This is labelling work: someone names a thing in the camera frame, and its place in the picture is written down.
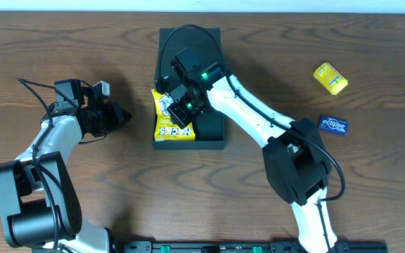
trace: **yellow chip bag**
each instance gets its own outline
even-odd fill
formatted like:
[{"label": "yellow chip bag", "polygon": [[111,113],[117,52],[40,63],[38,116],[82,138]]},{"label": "yellow chip bag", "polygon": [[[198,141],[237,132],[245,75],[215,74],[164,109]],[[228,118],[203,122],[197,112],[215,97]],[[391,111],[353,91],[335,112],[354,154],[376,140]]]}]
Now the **yellow chip bag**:
[{"label": "yellow chip bag", "polygon": [[180,129],[179,126],[172,123],[167,108],[173,103],[173,98],[166,94],[160,94],[156,90],[152,90],[152,92],[155,113],[157,114],[154,141],[195,141],[195,132],[192,123],[184,129]]}]

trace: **open box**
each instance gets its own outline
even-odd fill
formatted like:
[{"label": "open box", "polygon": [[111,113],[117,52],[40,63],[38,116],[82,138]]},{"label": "open box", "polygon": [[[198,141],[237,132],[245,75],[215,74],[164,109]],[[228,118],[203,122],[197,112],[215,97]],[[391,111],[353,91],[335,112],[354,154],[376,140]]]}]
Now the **open box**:
[{"label": "open box", "polygon": [[[159,53],[168,35],[173,31],[173,28],[160,28],[159,31]],[[220,45],[220,30],[219,28],[207,29],[217,40]],[[168,76],[170,79],[179,79],[176,72],[171,66],[172,58],[184,50],[185,48],[193,48],[199,59],[206,65],[210,65],[216,61],[220,62],[221,58],[218,54],[217,47],[214,42],[202,31],[196,29],[179,30],[167,42],[162,58],[162,76]],[[162,84],[158,86],[158,73],[155,72],[155,89],[160,93],[172,91],[176,84]],[[158,150],[221,150],[226,144],[224,134],[224,115],[220,112],[205,112],[195,120],[193,120],[193,130],[196,134],[195,141],[154,141],[155,124],[157,123],[157,115],[154,109],[154,126],[153,126],[153,148]]]}]

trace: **wooden table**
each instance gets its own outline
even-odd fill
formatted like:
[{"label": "wooden table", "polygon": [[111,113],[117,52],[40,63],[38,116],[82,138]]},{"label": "wooden table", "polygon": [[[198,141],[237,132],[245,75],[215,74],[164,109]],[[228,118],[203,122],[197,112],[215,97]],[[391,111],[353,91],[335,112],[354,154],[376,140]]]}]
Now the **wooden table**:
[{"label": "wooden table", "polygon": [[[28,147],[44,114],[15,77],[106,80],[133,117],[67,163],[85,218],[125,240],[297,237],[261,150],[232,121],[225,150],[152,150],[158,30],[185,23],[220,27],[230,68],[272,108],[349,122],[347,136],[321,133],[347,179],[345,196],[328,205],[332,226],[405,252],[405,15],[0,12],[0,162]],[[338,96],[312,77],[326,61],[349,80]],[[51,90],[36,90],[53,101]],[[332,173],[329,194],[338,191]],[[8,247],[0,224],[0,252],[11,250],[27,252]]]}]

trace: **blue package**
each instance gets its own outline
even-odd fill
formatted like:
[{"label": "blue package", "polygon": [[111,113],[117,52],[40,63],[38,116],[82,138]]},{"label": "blue package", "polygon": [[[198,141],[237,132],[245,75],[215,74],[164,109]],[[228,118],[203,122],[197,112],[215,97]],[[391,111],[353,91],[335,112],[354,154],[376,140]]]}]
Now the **blue package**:
[{"label": "blue package", "polygon": [[321,115],[318,128],[334,134],[346,135],[348,133],[348,122]]}]

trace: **white backdrop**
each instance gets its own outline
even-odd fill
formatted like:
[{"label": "white backdrop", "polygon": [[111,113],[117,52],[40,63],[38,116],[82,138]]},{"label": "white backdrop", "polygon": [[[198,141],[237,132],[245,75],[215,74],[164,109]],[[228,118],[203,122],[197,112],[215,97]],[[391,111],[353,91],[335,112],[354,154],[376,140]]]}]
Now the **white backdrop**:
[{"label": "white backdrop", "polygon": [[0,11],[405,13],[405,0],[0,0]]}]

